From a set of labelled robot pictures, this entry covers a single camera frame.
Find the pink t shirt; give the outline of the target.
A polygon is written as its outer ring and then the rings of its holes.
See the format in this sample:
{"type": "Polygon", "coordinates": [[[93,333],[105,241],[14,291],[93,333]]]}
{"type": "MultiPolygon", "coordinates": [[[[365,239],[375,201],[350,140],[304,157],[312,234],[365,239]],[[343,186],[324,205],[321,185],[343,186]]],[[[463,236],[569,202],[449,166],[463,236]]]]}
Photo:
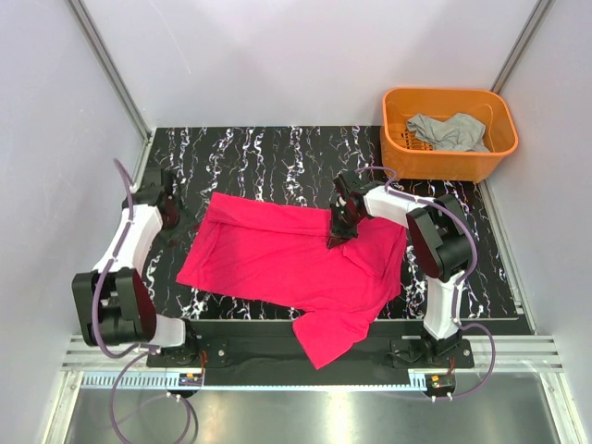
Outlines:
{"type": "Polygon", "coordinates": [[[292,325],[315,369],[364,340],[401,291],[404,227],[363,221],[329,249],[328,210],[215,193],[177,282],[197,290],[303,312],[292,325]]]}

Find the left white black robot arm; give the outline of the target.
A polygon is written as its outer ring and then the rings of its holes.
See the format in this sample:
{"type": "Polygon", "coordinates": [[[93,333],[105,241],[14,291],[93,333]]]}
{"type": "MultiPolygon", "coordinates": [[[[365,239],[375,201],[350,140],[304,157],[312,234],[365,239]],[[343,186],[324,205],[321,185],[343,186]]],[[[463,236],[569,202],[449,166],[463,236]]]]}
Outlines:
{"type": "Polygon", "coordinates": [[[170,171],[150,168],[122,202],[114,239],[92,271],[78,273],[71,288],[84,342],[111,358],[112,346],[145,346],[181,366],[193,364],[200,344],[187,321],[158,314],[142,281],[148,253],[176,243],[194,225],[176,193],[170,171]]]}

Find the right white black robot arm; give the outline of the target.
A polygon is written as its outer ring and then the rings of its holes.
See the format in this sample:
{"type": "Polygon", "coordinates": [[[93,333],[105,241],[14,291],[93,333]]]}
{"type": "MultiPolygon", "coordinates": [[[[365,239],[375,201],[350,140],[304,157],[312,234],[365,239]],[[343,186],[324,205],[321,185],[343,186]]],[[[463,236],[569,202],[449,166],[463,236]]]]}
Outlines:
{"type": "Polygon", "coordinates": [[[450,194],[426,198],[392,189],[378,181],[362,182],[354,172],[334,179],[327,247],[358,236],[364,219],[383,218],[406,228],[417,263],[427,276],[427,309],[419,339],[391,351],[395,363],[445,366],[460,346],[461,293],[476,267],[475,241],[458,201],[450,194]]]}

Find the orange plastic basket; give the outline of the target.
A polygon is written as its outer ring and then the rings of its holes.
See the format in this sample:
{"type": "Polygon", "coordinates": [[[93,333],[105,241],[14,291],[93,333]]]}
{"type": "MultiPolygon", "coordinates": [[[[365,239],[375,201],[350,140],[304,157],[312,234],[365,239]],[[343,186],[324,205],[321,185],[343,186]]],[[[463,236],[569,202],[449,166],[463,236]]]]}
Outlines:
{"type": "Polygon", "coordinates": [[[381,160],[401,179],[486,179],[518,146],[510,108],[497,94],[476,89],[394,88],[382,100],[381,160]],[[417,114],[444,121],[457,113],[485,125],[485,153],[436,151],[407,130],[417,114]]]}

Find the grey t shirt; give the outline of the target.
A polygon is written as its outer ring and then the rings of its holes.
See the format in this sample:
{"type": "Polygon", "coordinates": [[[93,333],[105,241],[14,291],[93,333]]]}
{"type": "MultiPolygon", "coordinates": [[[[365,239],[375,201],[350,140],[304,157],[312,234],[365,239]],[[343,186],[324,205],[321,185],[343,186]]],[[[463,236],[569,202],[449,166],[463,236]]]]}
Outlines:
{"type": "Polygon", "coordinates": [[[489,152],[484,144],[486,126],[464,113],[457,113],[444,121],[417,114],[407,120],[406,128],[414,133],[416,139],[429,143],[435,151],[489,152]]]}

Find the left aluminium frame post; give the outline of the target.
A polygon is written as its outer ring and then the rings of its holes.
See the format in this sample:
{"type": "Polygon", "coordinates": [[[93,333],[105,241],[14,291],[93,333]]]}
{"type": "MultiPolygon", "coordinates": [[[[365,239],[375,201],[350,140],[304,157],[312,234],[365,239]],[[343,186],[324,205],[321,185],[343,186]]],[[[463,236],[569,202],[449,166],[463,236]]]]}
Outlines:
{"type": "Polygon", "coordinates": [[[152,131],[142,117],[139,107],[135,104],[129,88],[123,80],[88,7],[81,0],[66,0],[66,4],[78,23],[87,43],[91,47],[96,60],[104,71],[119,102],[122,104],[132,126],[142,141],[147,143],[150,140],[152,131]]]}

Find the aluminium frame post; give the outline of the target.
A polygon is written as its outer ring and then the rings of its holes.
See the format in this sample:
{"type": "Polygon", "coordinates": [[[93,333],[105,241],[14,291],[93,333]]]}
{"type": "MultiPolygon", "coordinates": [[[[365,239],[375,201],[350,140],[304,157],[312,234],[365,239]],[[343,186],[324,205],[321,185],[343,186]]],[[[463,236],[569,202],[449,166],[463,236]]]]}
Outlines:
{"type": "Polygon", "coordinates": [[[123,80],[88,7],[81,0],[66,0],[66,4],[78,23],[87,43],[91,47],[96,60],[104,71],[119,102],[122,104],[132,126],[142,141],[147,143],[150,140],[152,131],[142,117],[139,107],[135,104],[129,88],[123,80]]]}
{"type": "Polygon", "coordinates": [[[489,89],[492,93],[500,95],[503,92],[554,3],[554,0],[537,0],[535,2],[489,89]]]}

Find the right aluminium frame post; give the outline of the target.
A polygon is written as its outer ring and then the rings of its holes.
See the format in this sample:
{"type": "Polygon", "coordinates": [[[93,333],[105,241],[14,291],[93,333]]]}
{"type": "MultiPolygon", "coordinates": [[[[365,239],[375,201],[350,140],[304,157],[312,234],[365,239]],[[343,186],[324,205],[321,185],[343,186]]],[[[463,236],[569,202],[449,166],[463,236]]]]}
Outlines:
{"type": "Polygon", "coordinates": [[[500,95],[503,92],[554,3],[554,0],[537,0],[535,2],[489,89],[492,93],[500,95]]]}

